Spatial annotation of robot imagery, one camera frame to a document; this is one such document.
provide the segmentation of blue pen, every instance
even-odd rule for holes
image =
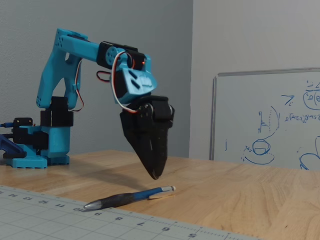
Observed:
[[[176,188],[174,186],[162,186],[146,191],[122,193],[92,201],[86,204],[84,208],[88,210],[116,208],[145,199],[163,198],[171,195],[175,190]]]

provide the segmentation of robotic arm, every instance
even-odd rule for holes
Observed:
[[[60,28],[36,97],[37,106],[45,109],[40,126],[33,126],[31,118],[15,118],[13,123],[0,125],[13,128],[12,134],[0,135],[7,163],[17,168],[30,163],[35,168],[45,168],[45,163],[69,163],[66,154],[70,150],[73,109],[80,97],[82,59],[111,70],[114,98],[123,108],[120,119],[124,136],[150,176],[158,179],[167,160],[168,129],[173,125],[175,110],[167,97],[151,95],[157,87],[151,58],[131,46],[106,41],[97,44],[84,34]],[[65,82],[64,97],[53,96],[61,79]]]

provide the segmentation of gray cutting mat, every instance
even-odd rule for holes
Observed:
[[[257,240],[156,216],[0,186],[1,240]]]

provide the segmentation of whiteboard frame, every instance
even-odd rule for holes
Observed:
[[[278,69],[278,70],[259,70],[259,71],[235,71],[235,72],[221,72],[218,77],[228,76],[247,76],[247,75],[265,75],[265,74],[292,74],[292,73],[308,73],[320,72],[320,67],[306,67],[306,68],[292,68],[292,69]],[[217,104],[217,81],[214,77],[212,84],[212,107],[211,107],[211,131],[210,131],[210,160],[215,160],[215,130],[216,130],[216,104]]]

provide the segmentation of wooden table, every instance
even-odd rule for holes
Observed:
[[[272,240],[320,239],[320,172],[170,157],[153,180],[138,157],[102,151],[68,166],[0,166],[0,184],[89,202],[173,185],[175,196],[122,209]]]

